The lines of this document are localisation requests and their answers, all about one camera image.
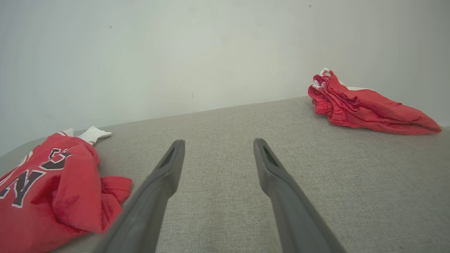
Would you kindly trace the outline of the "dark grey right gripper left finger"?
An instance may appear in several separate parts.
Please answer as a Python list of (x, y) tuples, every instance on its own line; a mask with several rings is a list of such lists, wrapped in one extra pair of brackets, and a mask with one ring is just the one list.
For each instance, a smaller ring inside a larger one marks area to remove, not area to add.
[(95, 253), (154, 253), (167, 202), (178, 189), (185, 141), (176, 140), (134, 192)]

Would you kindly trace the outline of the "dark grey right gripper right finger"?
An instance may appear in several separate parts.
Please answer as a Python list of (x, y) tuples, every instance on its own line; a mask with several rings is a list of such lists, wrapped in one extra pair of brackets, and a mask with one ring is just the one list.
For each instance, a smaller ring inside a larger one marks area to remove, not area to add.
[(285, 253), (344, 253), (331, 229), (264, 139), (253, 143), (260, 186), (270, 198)]

